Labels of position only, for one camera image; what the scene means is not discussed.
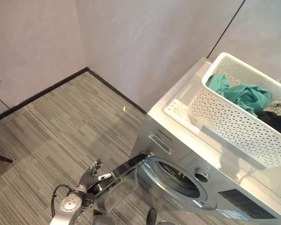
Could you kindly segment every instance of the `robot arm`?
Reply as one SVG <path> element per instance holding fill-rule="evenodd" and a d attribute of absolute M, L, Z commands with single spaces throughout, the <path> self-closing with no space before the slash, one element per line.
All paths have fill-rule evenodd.
<path fill-rule="evenodd" d="M 50 225 L 73 225 L 83 211 L 92 207 L 95 195 L 87 193 L 87 190 L 100 181 L 111 177 L 110 173 L 102 176 L 95 176 L 97 169 L 100 168 L 100 164 L 101 161 L 98 159 L 86 170 L 80 178 L 77 188 L 75 190 L 71 190 L 67 197 L 61 201 L 59 210 L 56 214 L 54 204 L 52 204 L 53 219 Z"/>

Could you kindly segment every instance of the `black baseboard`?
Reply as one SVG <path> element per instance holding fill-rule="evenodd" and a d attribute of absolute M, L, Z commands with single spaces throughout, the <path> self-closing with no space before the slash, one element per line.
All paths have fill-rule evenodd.
<path fill-rule="evenodd" d="M 118 89 L 116 89 L 115 87 L 113 87 L 110 83 L 108 83 L 106 80 L 104 80 L 102 77 L 100 77 L 98 74 L 96 74 L 94 71 L 92 71 L 91 69 L 89 69 L 88 71 L 90 74 L 92 74 L 96 79 L 98 79 L 99 81 L 101 81 L 105 86 L 107 86 L 109 89 L 113 90 L 115 93 L 117 93 L 118 95 L 120 95 L 123 99 L 125 99 L 127 102 L 129 102 L 131 105 L 133 105 L 135 108 L 137 108 L 139 111 L 141 111 L 144 115 L 147 114 L 147 112 L 145 110 L 143 110 L 139 105 L 137 105 L 136 103 L 134 103 L 130 98 L 128 98 L 127 96 L 125 96 L 122 92 L 120 92 Z"/>
<path fill-rule="evenodd" d="M 58 88 L 59 86 L 67 83 L 68 81 L 74 79 L 75 77 L 78 77 L 79 75 L 88 72 L 89 68 L 85 67 L 82 70 L 79 70 L 78 72 L 74 73 L 73 75 L 68 76 L 67 78 L 59 81 L 58 83 L 50 86 L 49 88 L 46 88 L 45 90 L 31 96 L 30 98 L 26 99 L 25 101 L 15 105 L 14 107 L 6 110 L 5 112 L 0 114 L 0 120 L 3 119 L 4 117 L 7 117 L 8 115 L 12 114 L 13 112 L 17 111 L 18 109 L 21 109 L 22 107 L 24 107 L 25 105 L 29 104 L 30 102 L 33 102 L 34 100 L 38 99 L 39 97 L 42 97 L 43 95 L 47 94 L 48 92 Z"/>
<path fill-rule="evenodd" d="M 146 112 L 140 108 L 137 104 L 135 104 L 132 100 L 130 100 L 129 98 L 127 98 L 125 95 L 123 95 L 119 90 L 117 90 L 116 88 L 114 88 L 112 85 L 110 85 L 108 82 L 106 82 L 102 77 L 100 77 L 98 74 L 96 74 L 94 71 L 90 70 L 88 67 L 85 67 L 82 70 L 79 70 L 78 72 L 74 73 L 73 75 L 70 75 L 69 77 L 59 81 L 58 83 L 50 86 L 49 88 L 46 88 L 45 90 L 35 94 L 34 96 L 26 99 L 25 101 L 15 105 L 14 107 L 6 110 L 5 112 L 0 114 L 0 120 L 3 119 L 4 117 L 7 117 L 8 115 L 12 114 L 13 112 L 17 111 L 18 109 L 21 109 L 22 107 L 24 107 L 25 105 L 33 102 L 34 100 L 38 99 L 39 97 L 42 97 L 43 95 L 47 94 L 48 92 L 58 88 L 59 86 L 69 82 L 70 80 L 78 77 L 79 75 L 85 73 L 85 72 L 89 72 L 90 74 L 92 74 L 96 79 L 98 79 L 99 81 L 101 81 L 103 84 L 105 84 L 107 87 L 109 87 L 111 90 L 113 90 L 115 93 L 117 93 L 118 95 L 120 95 L 122 98 L 124 98 L 127 102 L 129 102 L 130 104 L 132 104 L 134 107 L 136 107 L 138 110 L 140 110 L 143 114 L 146 114 Z"/>

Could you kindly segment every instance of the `black cable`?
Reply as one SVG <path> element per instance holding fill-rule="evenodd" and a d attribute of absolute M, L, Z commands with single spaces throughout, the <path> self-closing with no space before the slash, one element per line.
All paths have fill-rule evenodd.
<path fill-rule="evenodd" d="M 58 188 L 60 188 L 60 187 L 65 187 L 65 188 L 69 189 L 70 191 L 73 191 L 73 189 L 66 184 L 59 184 L 59 185 L 56 186 L 56 188 L 53 191 L 52 198 L 51 198 L 51 215 L 52 215 L 52 218 L 55 216 L 54 198 L 57 196 L 55 194 L 56 194 L 56 191 L 58 190 Z"/>

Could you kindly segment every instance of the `chair leg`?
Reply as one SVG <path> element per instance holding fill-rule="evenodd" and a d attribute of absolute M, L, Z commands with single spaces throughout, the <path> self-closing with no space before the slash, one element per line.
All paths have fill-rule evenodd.
<path fill-rule="evenodd" d="M 12 163 L 13 162 L 11 159 L 6 158 L 6 157 L 4 157 L 2 155 L 0 155 L 0 161 L 4 161 L 4 162 L 8 162 L 8 163 Z"/>

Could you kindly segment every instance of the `white plastic basket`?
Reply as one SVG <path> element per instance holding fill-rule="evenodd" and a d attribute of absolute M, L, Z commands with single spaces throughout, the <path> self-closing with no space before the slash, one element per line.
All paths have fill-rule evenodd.
<path fill-rule="evenodd" d="M 202 78 L 202 89 L 189 104 L 187 113 L 220 137 L 265 167 L 281 166 L 281 134 L 246 110 L 209 89 L 205 84 L 213 74 L 225 74 L 230 87 L 256 84 L 281 101 L 281 84 L 242 62 L 221 53 Z"/>

